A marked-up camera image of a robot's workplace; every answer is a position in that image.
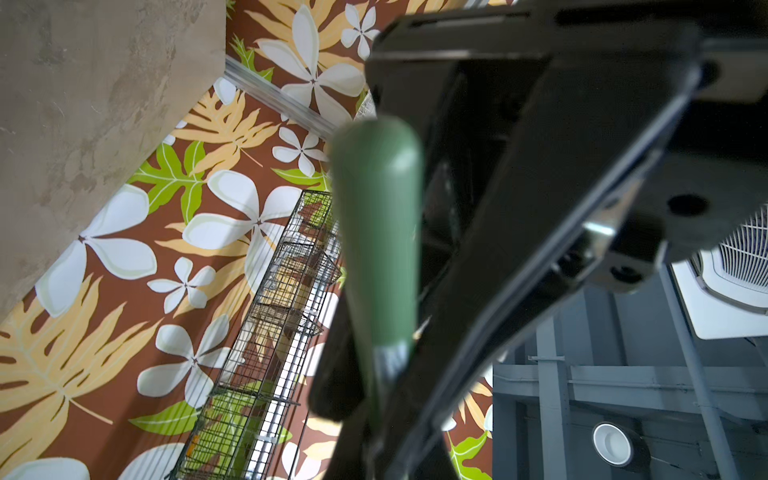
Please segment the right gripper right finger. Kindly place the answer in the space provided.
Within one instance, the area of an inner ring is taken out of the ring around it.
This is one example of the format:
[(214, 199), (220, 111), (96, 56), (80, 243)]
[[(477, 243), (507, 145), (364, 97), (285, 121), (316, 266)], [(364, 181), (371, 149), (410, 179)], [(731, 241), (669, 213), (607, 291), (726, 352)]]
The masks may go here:
[(452, 464), (444, 439), (437, 441), (409, 475), (413, 480), (457, 480), (458, 474)]

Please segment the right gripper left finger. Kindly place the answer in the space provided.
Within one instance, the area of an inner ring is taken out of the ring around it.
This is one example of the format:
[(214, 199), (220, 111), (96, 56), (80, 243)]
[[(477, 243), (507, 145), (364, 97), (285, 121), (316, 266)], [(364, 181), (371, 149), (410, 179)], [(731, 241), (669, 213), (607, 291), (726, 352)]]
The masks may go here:
[(324, 480), (364, 480), (369, 441), (368, 409), (358, 407), (342, 424)]

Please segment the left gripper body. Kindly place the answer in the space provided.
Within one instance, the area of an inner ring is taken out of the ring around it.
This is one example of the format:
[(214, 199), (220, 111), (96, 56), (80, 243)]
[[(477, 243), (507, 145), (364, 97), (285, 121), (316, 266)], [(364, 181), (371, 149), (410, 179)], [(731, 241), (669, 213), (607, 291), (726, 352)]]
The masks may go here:
[(414, 84), (418, 102), (437, 102), (437, 66), (463, 60), (546, 59), (580, 54), (694, 60), (701, 76), (649, 185), (638, 198), (658, 216), (669, 243), (660, 265), (633, 286), (606, 275), (586, 281), (630, 290), (662, 264), (684, 260), (726, 238), (767, 197), (767, 5), (763, 1), (523, 1), (513, 6), (411, 14), (392, 22), (365, 64), (381, 115), (401, 118), (423, 142), (424, 287), (430, 293), (457, 247), (450, 223), (459, 171), (427, 171), (427, 140), (414, 111), (388, 112), (378, 100), (390, 78)]

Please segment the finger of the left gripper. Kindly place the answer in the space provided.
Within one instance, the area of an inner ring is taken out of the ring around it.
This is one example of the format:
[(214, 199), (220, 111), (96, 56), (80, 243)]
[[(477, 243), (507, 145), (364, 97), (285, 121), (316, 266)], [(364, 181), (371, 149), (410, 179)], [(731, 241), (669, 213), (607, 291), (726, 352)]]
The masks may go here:
[(376, 430), (379, 479), (409, 476), (476, 377), (588, 278), (633, 286), (660, 265), (668, 230), (638, 198), (701, 76), (694, 60), (637, 54), (437, 69), (437, 102), (395, 78), (378, 100), (424, 124), (429, 174), (459, 171), (456, 251)]
[(310, 411), (326, 420), (367, 423), (366, 389), (361, 373), (347, 293), (339, 295), (308, 396)]

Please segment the dark green pen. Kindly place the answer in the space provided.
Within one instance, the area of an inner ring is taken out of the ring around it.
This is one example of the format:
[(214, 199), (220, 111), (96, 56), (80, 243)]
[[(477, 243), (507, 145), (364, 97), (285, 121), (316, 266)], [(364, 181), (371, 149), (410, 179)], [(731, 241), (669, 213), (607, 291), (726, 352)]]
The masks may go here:
[(405, 121), (380, 116), (339, 129), (329, 158), (354, 346), (377, 429), (418, 321), (423, 149)]

